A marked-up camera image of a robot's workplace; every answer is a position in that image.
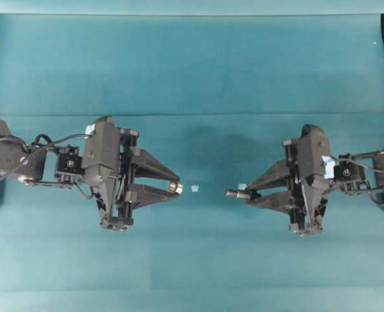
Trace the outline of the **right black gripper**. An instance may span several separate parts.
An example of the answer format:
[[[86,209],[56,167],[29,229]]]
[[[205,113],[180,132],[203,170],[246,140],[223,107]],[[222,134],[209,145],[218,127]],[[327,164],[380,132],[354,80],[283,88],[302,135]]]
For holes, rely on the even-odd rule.
[[[288,188],[289,192],[265,196],[258,194],[246,201],[246,205],[289,214],[289,230],[299,236],[318,235],[322,232],[322,221],[329,199],[329,181],[324,178],[323,164],[318,174],[301,172],[304,167],[313,165],[313,152],[306,145],[298,146],[306,140],[299,138],[284,141],[286,160],[277,161],[246,187],[246,190],[252,191]]]

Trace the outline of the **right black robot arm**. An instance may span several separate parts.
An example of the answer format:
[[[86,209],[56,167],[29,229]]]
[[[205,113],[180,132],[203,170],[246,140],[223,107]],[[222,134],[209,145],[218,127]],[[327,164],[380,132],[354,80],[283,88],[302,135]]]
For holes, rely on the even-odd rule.
[[[276,162],[238,197],[252,207],[289,217],[298,236],[318,235],[331,193],[366,194],[384,209],[384,150],[345,154],[329,152],[327,139],[292,139],[283,143],[285,158]]]

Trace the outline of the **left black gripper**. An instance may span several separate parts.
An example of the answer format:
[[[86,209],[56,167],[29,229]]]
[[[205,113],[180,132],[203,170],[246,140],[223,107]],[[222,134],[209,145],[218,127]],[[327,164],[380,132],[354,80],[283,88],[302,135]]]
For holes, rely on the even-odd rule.
[[[94,196],[103,229],[126,231],[133,224],[133,210],[179,197],[148,185],[134,184],[136,177],[180,182],[180,178],[157,158],[144,149],[136,147],[139,132],[120,128],[118,167],[105,182],[94,187]]]

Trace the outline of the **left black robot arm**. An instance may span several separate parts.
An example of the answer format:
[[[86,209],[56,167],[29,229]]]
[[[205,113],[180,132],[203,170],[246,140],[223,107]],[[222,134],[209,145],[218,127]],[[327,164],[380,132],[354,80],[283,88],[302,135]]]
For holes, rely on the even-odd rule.
[[[125,231],[134,224],[133,211],[178,198],[183,184],[178,175],[137,146],[139,132],[118,127],[103,116],[81,135],[84,148],[67,145],[73,135],[53,141],[45,134],[27,144],[0,120],[0,182],[7,177],[33,187],[79,189],[95,199],[104,229]]]

